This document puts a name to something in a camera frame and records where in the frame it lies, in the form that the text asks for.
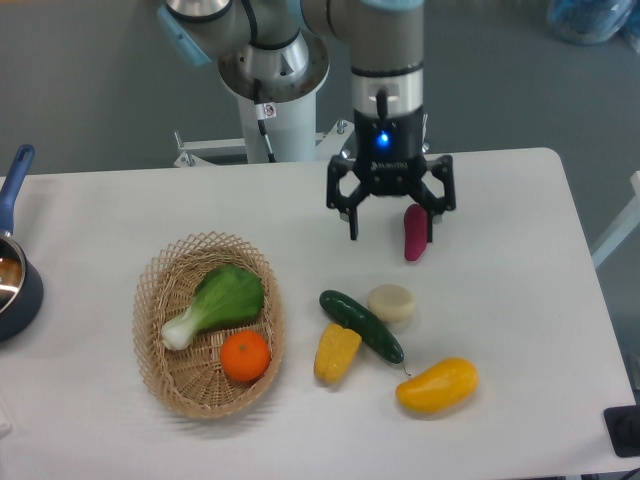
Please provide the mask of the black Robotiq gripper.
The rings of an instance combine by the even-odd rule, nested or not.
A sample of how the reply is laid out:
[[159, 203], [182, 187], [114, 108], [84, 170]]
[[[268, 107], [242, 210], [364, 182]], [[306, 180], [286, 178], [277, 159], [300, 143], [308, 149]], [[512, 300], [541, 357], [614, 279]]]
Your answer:
[[[384, 121], [354, 112], [356, 160], [331, 157], [327, 167], [326, 206], [347, 217], [350, 239], [359, 235], [357, 207], [367, 196], [410, 196], [427, 214], [426, 240], [433, 241], [437, 216], [456, 209], [453, 156], [427, 160], [422, 155], [423, 109]], [[341, 180], [353, 173], [359, 184], [349, 196], [342, 194]], [[423, 177], [429, 174], [442, 186], [433, 193]]]

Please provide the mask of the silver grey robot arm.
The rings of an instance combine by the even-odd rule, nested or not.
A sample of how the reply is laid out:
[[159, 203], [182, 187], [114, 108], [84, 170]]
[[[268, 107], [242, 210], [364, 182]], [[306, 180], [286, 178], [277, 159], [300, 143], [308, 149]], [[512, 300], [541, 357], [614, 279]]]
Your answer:
[[456, 206], [450, 156], [425, 156], [424, 5], [420, 1], [163, 1], [158, 18], [182, 56], [215, 63], [236, 97], [252, 163], [310, 159], [326, 40], [349, 51], [356, 155], [335, 154], [326, 204], [351, 228], [369, 196], [412, 198], [430, 241], [435, 217]]

